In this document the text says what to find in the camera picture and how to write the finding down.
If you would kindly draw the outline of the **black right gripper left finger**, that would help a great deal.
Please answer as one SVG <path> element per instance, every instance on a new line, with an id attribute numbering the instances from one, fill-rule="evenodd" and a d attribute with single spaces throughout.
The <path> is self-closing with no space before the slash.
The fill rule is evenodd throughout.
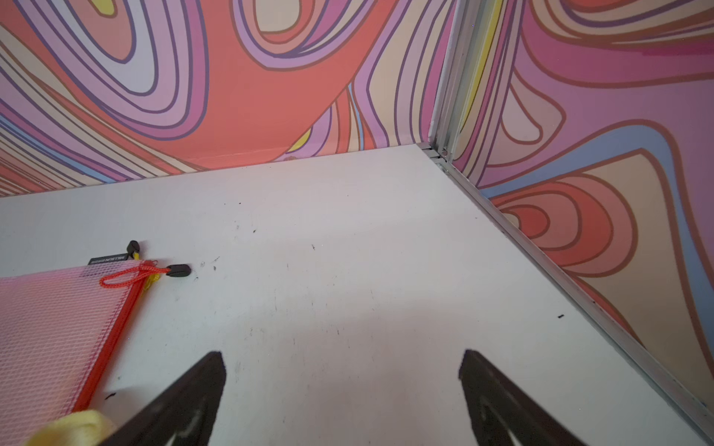
<path id="1" fill-rule="evenodd" d="M 206 445 L 216 423 L 226 383 L 219 351 L 210 351 L 104 445 Z"/>

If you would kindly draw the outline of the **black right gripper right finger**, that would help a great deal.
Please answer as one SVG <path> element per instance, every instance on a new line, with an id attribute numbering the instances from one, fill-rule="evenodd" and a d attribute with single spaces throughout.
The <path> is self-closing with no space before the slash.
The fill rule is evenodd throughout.
<path id="1" fill-rule="evenodd" d="M 468 349 L 459 367 L 461 383 L 479 445 L 581 445 L 583 442 L 548 414 L 482 353 Z"/>

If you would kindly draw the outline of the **yellow microfiber cloth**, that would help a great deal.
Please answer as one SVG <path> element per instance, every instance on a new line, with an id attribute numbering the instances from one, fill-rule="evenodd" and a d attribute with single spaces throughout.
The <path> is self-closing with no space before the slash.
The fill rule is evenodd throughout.
<path id="1" fill-rule="evenodd" d="M 116 431 L 116 425 L 96 410 L 63 416 L 33 433 L 24 446 L 100 445 Z"/>

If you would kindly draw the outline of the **pink mesh document bag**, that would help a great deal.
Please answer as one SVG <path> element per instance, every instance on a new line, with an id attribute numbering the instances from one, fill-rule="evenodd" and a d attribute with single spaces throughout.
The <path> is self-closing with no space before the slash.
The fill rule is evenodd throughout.
<path id="1" fill-rule="evenodd" d="M 1 281 L 1 442 L 86 410 L 132 311 L 160 276 L 186 264 L 126 260 Z"/>

